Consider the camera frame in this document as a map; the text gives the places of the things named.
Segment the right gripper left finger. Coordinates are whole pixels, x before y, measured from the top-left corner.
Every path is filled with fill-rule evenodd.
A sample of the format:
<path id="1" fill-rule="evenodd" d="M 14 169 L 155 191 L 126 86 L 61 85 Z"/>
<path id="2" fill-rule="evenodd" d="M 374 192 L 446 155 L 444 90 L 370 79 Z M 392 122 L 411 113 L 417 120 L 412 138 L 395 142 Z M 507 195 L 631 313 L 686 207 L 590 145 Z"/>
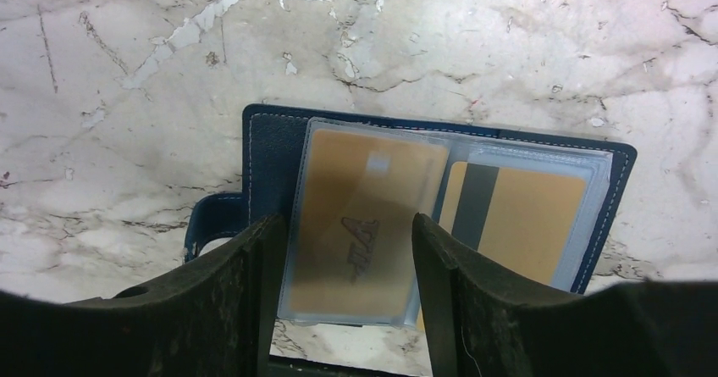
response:
<path id="1" fill-rule="evenodd" d="M 287 247 L 271 215 L 103 299 L 1 295 L 4 376 L 265 376 Z"/>

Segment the navy blue card holder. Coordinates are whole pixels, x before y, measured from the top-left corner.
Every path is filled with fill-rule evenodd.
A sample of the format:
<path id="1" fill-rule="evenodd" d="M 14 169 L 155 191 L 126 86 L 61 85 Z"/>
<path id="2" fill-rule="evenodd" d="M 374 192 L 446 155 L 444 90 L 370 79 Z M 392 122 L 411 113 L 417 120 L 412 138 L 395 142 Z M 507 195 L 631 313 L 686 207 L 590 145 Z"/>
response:
<path id="1" fill-rule="evenodd" d="M 336 119 L 390 130 L 460 135 L 471 139 L 491 138 L 612 154 L 614 159 L 608 194 L 600 206 L 599 218 L 589 238 L 587 250 L 581 256 L 578 273 L 571 288 L 564 292 L 564 297 L 578 297 L 585 292 L 638 156 L 635 147 L 613 141 L 251 104 L 245 107 L 242 114 L 242 190 L 209 195 L 195 205 L 185 234 L 186 262 L 197 258 L 201 248 L 210 241 L 237 236 L 264 216 L 274 213 L 285 217 L 290 215 L 290 210 L 295 206 L 295 185 L 300 173 L 307 126 L 312 118 Z M 423 304 L 424 330 L 429 335 L 441 332 L 458 334 L 463 322 L 469 318 L 468 311 L 461 307 L 461 294 L 466 291 L 470 281 L 466 270 L 459 263 L 458 244 L 449 242 L 449 237 L 436 225 L 424 225 L 419 232 L 431 238 L 431 242 L 420 246 L 420 256 L 429 267 L 421 274 L 418 285 L 428 288 L 431 296 L 430 302 Z"/>

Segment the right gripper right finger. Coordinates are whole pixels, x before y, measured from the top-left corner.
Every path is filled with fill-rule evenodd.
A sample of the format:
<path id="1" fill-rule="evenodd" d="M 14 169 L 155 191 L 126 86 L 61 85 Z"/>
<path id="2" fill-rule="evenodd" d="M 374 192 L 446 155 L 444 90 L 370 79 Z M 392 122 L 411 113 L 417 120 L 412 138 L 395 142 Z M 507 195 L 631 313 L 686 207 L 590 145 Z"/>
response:
<path id="1" fill-rule="evenodd" d="M 412 251 L 436 376 L 717 373 L 715 282 L 560 291 L 473 251 L 422 213 Z"/>

